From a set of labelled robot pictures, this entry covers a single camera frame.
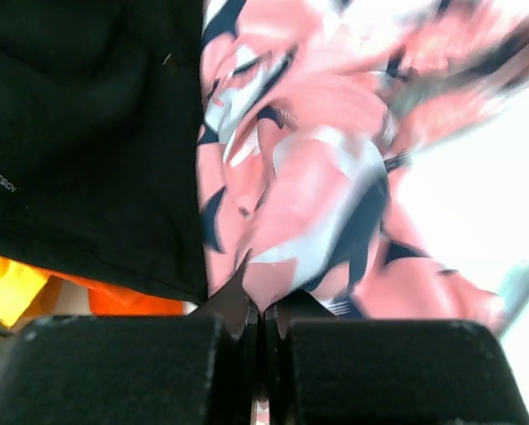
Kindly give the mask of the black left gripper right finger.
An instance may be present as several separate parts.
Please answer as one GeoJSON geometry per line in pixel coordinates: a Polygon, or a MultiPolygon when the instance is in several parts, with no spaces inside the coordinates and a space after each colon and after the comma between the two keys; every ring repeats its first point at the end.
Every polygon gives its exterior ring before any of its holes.
{"type": "Polygon", "coordinates": [[[305,292],[263,317],[274,424],[528,424],[506,356],[463,320],[342,319],[305,292]]]}

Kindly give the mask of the black shorts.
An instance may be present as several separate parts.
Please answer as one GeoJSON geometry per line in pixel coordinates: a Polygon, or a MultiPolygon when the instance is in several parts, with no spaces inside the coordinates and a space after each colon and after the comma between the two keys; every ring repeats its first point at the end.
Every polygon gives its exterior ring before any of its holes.
{"type": "Polygon", "coordinates": [[[200,303],[198,1],[0,1],[0,255],[200,303]]]}

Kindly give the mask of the yellow shorts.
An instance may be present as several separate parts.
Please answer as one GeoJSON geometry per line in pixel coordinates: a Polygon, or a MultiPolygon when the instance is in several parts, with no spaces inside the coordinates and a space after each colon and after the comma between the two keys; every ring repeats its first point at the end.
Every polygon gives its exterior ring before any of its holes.
{"type": "Polygon", "coordinates": [[[26,318],[51,313],[60,286],[42,270],[0,257],[0,325],[13,328],[26,318]]]}

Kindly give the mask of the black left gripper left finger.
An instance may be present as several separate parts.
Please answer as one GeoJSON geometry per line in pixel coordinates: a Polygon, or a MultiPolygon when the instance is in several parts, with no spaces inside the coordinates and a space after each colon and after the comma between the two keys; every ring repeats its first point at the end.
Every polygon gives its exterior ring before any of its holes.
{"type": "Polygon", "coordinates": [[[0,366],[0,424],[252,424],[242,271],[185,316],[43,316],[0,366]]]}

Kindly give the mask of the pink patterned shorts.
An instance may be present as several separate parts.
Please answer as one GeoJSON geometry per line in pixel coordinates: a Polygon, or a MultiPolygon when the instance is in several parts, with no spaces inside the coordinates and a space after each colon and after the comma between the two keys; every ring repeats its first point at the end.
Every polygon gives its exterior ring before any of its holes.
{"type": "Polygon", "coordinates": [[[206,1],[197,146],[210,297],[463,320],[529,302],[529,1],[206,1]]]}

